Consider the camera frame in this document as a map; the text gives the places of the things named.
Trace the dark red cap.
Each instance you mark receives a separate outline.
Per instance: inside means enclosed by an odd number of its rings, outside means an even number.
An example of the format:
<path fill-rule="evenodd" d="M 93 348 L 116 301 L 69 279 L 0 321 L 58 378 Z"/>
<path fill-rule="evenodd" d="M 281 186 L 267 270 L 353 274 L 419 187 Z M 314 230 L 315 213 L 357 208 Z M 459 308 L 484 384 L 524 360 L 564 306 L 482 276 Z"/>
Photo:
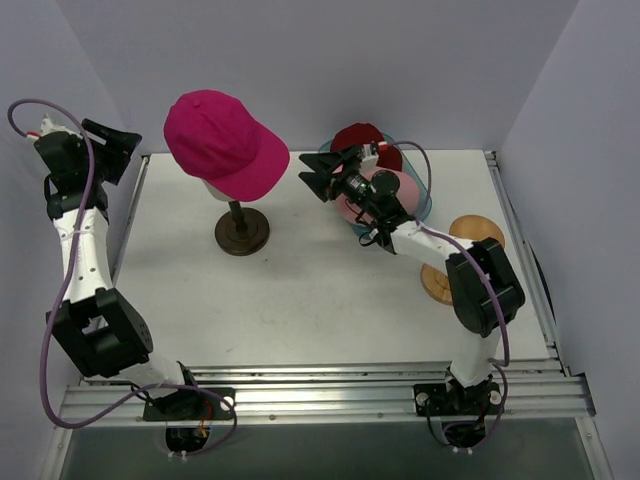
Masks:
<path fill-rule="evenodd" d="M 329 151 L 339 151 L 356 144 L 379 143 L 386 141 L 382 132 L 371 123 L 354 123 L 335 134 Z M 400 150 L 391 146 L 378 155 L 376 166 L 394 171 L 403 170 L 403 156 Z"/>

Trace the light pink cap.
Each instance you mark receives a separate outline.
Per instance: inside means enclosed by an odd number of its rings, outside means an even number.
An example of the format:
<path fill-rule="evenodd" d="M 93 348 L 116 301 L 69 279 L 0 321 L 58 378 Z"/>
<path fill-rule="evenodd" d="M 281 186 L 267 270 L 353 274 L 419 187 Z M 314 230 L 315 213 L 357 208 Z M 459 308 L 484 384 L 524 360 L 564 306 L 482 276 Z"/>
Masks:
<path fill-rule="evenodd" d="M 396 196 L 405 210 L 409 214 L 414 214 L 421 200 L 420 189 L 416 181 L 404 172 L 380 167 L 373 167 L 372 169 L 364 172 L 363 176 L 365 179 L 371 180 L 374 174 L 381 171 L 394 173 L 398 177 L 400 185 Z M 351 225 L 361 226 L 361 223 L 356 221 L 356 217 L 360 213 L 361 209 L 355 204 L 349 204 L 344 195 L 339 196 L 334 201 L 334 207 L 338 214 Z"/>

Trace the magenta baseball cap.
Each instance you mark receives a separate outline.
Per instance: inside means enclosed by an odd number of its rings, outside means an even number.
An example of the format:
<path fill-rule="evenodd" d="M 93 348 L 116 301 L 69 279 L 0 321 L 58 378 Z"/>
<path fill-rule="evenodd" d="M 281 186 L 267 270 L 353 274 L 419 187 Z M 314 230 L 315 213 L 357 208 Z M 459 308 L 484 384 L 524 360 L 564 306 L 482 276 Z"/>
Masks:
<path fill-rule="evenodd" d="M 282 139 L 239 99 L 216 90 L 181 95 L 169 109 L 163 134 L 186 174 L 236 201 L 268 194 L 290 161 Z"/>

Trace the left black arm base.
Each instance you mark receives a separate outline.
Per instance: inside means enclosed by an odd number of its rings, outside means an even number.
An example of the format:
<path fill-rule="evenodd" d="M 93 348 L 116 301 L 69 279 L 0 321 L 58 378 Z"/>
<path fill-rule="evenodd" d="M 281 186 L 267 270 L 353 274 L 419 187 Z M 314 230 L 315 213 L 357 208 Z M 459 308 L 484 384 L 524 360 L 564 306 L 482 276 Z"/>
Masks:
<path fill-rule="evenodd" d="M 236 390 L 213 387 L 204 390 L 178 390 L 163 398 L 146 396 L 142 419 L 146 422 L 196 421 L 195 427 L 166 427 L 164 445 L 170 453 L 194 456 L 226 443 L 236 433 Z M 229 421 L 230 428 L 220 437 L 212 432 L 215 421 Z"/>

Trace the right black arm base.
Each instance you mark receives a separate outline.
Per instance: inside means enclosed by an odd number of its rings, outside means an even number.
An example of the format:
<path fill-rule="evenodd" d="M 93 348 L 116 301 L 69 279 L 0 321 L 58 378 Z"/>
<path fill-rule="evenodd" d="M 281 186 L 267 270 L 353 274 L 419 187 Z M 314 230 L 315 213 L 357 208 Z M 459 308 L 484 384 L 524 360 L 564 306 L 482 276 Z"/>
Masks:
<path fill-rule="evenodd" d="M 478 447 L 487 438 L 487 418 L 504 411 L 503 394 L 492 377 L 468 388 L 452 379 L 412 389 L 416 415 L 426 419 L 437 443 L 453 449 Z"/>

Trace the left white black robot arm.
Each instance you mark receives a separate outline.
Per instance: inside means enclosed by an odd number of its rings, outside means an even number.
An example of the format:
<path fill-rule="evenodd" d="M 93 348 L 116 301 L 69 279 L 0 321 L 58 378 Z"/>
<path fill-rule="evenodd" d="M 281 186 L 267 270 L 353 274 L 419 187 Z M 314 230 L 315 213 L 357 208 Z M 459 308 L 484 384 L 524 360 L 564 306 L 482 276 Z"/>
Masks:
<path fill-rule="evenodd" d="M 81 125 L 89 140 L 45 117 L 34 143 L 49 170 L 47 214 L 70 279 L 52 335 L 82 375 L 122 376 L 136 387 L 150 386 L 151 403 L 190 419 L 201 409 L 200 391 L 180 362 L 154 354 L 148 325 L 114 287 L 109 267 L 103 185 L 119 183 L 142 137 L 89 119 Z"/>

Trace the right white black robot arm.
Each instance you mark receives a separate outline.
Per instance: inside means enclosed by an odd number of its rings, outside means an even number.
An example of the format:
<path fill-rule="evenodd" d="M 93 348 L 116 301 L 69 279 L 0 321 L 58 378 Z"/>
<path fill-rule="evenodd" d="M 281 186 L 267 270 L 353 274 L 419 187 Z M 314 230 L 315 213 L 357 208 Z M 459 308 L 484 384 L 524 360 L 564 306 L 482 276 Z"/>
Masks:
<path fill-rule="evenodd" d="M 449 281 L 454 313 L 467 331 L 466 345 L 449 366 L 454 381 L 444 400 L 455 412 L 469 411 L 480 400 L 478 385 L 499 364 L 510 361 L 507 325 L 525 303 L 525 293 L 501 243 L 470 240 L 427 227 L 400 200 L 410 183 L 398 172 L 380 169 L 386 142 L 334 152 L 300 155 L 300 179 L 322 201 L 345 199 L 356 223 L 367 228 L 371 242 L 394 255 L 415 259 Z M 498 350 L 501 361 L 495 359 Z"/>

